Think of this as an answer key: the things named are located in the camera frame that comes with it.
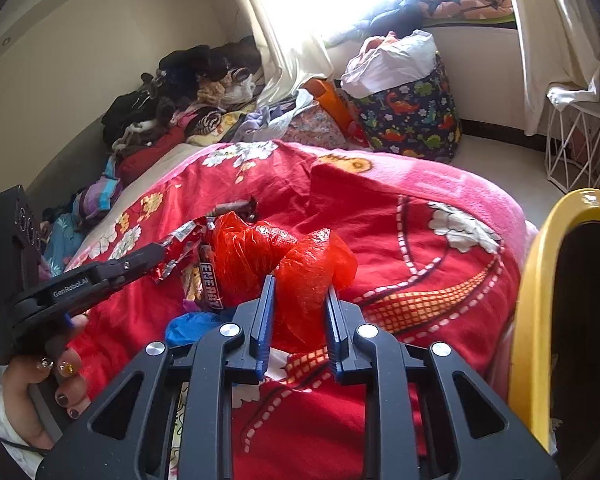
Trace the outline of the left hand painted nails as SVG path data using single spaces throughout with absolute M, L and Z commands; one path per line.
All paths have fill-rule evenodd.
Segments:
M 87 322 L 87 315 L 76 315 L 65 333 L 46 344 L 49 356 L 15 356 L 4 371 L 7 420 L 24 446 L 35 452 L 53 448 L 62 417 L 77 419 L 91 404 L 82 360 L 69 346 Z

